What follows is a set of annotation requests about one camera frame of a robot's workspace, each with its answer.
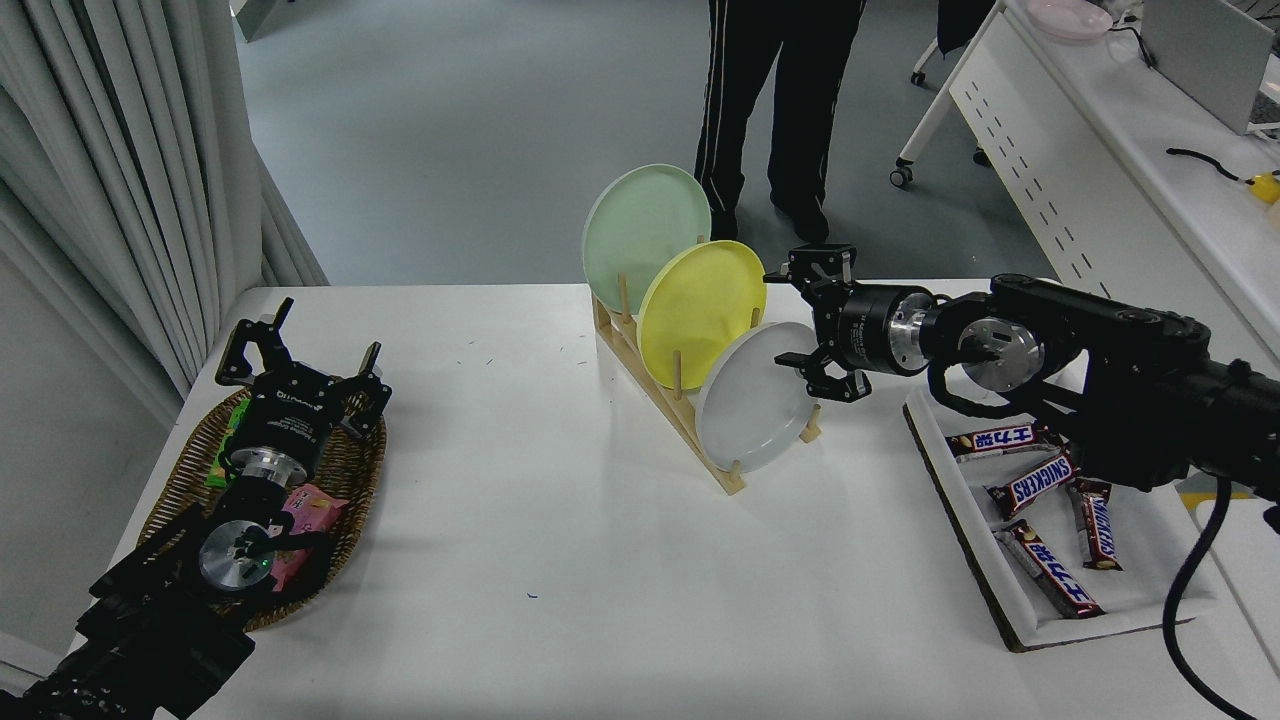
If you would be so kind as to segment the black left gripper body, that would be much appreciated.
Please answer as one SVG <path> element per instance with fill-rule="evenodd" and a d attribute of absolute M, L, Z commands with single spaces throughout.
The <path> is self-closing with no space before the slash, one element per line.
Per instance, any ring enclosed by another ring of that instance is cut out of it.
<path fill-rule="evenodd" d="M 233 464 L 243 465 L 251 451 L 269 450 L 314 469 L 344 415 L 335 386 L 337 379 L 306 365 L 260 373 L 233 433 Z"/>

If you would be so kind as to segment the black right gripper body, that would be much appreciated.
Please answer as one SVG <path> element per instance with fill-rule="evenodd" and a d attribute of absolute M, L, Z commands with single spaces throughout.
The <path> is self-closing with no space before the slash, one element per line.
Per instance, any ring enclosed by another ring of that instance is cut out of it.
<path fill-rule="evenodd" d="M 906 375 L 890 347 L 890 322 L 906 296 L 896 284 L 823 284 L 815 291 L 818 354 L 846 372 Z"/>

